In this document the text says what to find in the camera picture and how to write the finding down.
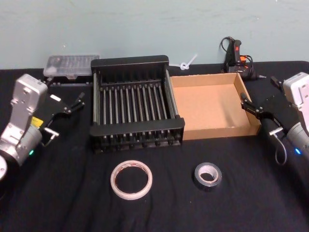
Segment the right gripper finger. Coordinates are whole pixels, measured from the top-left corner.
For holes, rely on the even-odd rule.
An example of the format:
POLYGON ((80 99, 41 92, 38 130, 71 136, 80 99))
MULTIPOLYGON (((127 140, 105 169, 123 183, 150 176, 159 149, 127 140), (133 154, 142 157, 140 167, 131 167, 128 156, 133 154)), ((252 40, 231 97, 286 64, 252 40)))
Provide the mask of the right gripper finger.
POLYGON ((257 108, 248 98, 248 96, 242 92, 240 94, 241 99, 241 107, 245 111, 259 111, 259 108, 257 108))
POLYGON ((254 115, 256 118, 263 118, 263 110, 256 108, 253 103, 243 101, 241 102, 241 107, 243 110, 254 115))

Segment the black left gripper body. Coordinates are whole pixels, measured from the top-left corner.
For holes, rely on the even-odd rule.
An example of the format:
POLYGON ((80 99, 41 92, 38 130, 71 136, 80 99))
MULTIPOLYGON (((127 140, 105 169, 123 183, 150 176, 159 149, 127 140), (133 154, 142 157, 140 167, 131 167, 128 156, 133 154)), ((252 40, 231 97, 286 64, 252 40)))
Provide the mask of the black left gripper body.
POLYGON ((55 120, 70 116, 70 108, 56 95, 48 95, 31 119, 31 125, 39 130, 49 127, 55 120))

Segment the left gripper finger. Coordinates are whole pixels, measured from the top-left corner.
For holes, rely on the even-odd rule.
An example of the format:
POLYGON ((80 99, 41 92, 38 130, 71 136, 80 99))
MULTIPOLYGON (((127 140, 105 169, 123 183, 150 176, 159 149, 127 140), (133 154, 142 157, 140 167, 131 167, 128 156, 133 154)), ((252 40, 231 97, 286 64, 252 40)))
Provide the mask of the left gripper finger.
POLYGON ((80 95, 77 97, 77 99, 73 102, 73 104, 70 106, 70 108, 78 108, 82 107, 84 105, 83 102, 84 93, 81 92, 80 95))
POLYGON ((66 110, 66 114, 73 114, 75 112, 78 112, 79 110, 83 109, 84 107, 84 102, 79 101, 77 103, 74 103, 73 105, 69 106, 66 110))

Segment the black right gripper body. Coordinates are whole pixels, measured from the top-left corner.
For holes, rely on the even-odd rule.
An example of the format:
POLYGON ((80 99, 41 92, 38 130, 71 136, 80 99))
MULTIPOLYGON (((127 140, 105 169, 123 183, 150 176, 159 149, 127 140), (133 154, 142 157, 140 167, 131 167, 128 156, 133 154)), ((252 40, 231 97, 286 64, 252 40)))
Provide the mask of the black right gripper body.
POLYGON ((275 94, 266 98, 261 104, 266 118, 274 120, 284 131, 289 131, 299 123, 298 114, 283 94, 275 94))

